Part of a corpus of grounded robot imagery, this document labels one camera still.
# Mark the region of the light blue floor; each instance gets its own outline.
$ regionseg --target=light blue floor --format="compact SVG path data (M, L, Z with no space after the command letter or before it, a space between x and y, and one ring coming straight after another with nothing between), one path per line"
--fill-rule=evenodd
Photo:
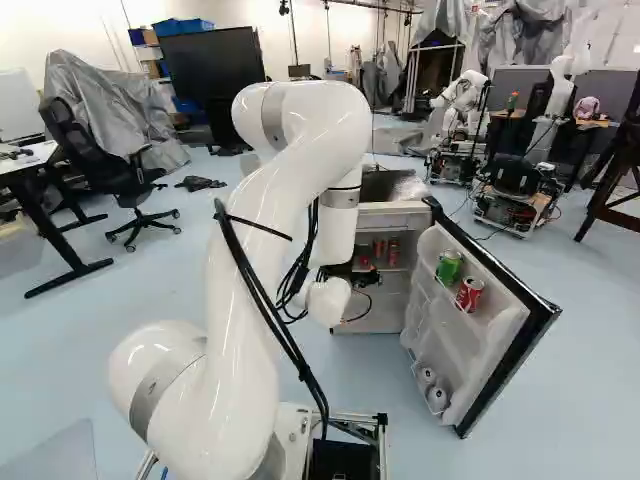
M194 162L167 183L187 174L231 186L240 180L236 159L193 152ZM377 160L422 172L412 159ZM0 281L0 464L90 418L100 480L133 478L144 445L110 402L107 357L145 323L180 319L203 325L212 199L230 188L154 193L144 209L179 208L183 234L143 232L135 254L104 240L103 232L128 214L101 198L87 209L109 218L67 238L86 260L113 256L113 267L25 301L24 291L64 271L47 246L40 265ZM454 187L433 192L449 212L464 199ZM562 218L530 241L500 234L486 242L564 314L465 441L429 417L397 337L334 338L313 322L293 328L332 407L389 413L392 478L638 478L640 238L597 222L583 244L574 243L586 200L582 192L564 198ZM455 218L474 236L490 232L471 221L467 208ZM310 403L293 369L283 364L281 372L282 398Z

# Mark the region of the white wall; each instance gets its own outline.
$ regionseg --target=white wall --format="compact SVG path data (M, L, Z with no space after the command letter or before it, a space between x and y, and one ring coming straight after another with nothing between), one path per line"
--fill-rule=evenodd
M276 80L286 79L287 66L293 63L289 16L279 15L276 0L124 0L124 5L134 27L169 17L200 17L214 22L219 28L257 27L267 74ZM323 3L320 0L294 0L293 6L299 61L310 63L312 72L321 76L323 60L328 55ZM363 59L370 59L376 41L377 11L330 4L329 12L334 66L347 67L347 52L351 45L360 45ZM404 30L403 21L401 18L401 30ZM397 39L397 24L398 16L390 12L385 29L387 40ZM379 32L378 43L381 42L382 33Z
M109 41L102 13L93 0L2 1L0 70L23 67L42 88L46 55L58 48L99 67L128 69Z

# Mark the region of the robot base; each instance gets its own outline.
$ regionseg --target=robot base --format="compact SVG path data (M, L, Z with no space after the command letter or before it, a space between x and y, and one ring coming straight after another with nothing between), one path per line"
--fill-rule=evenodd
M330 416L329 425L333 427L330 433L338 430L357 439L357 442L317 438L320 423L317 411L302 405L281 403L267 454L248 480L389 479L385 413L335 412ZM155 453L147 451L136 480L147 480L158 462ZM278 465L285 465L284 471L279 470Z

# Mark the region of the black office chair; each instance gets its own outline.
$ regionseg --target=black office chair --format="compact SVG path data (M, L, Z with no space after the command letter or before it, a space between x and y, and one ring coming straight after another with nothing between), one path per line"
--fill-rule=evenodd
M91 189L115 196L120 207L132 208L135 212L135 220L105 233L109 242L115 242L119 233L133 230L124 245L127 252L135 252L136 247L133 241L143 228L167 228L175 234L182 232L175 225L156 221L166 217L179 218L178 210L154 215L143 215L138 210L138 206L151 195L155 188L160 190L167 186L153 183L165 174L164 169L145 170L142 166L142 153L151 148L151 145L144 145L137 152L130 154L130 161L127 162L117 155L104 151L76 121L71 107L64 99L60 97L45 99L40 104L39 111L47 129L62 147L71 164L85 176Z

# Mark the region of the open fridge door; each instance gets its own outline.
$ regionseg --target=open fridge door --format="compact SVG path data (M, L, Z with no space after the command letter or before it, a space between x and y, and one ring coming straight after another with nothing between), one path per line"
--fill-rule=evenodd
M433 226L418 240L400 341L431 413L465 438L562 310L449 219L435 198L425 202ZM436 274L447 250L462 256L456 281L448 286ZM469 276L484 282L472 313L457 298L461 280Z

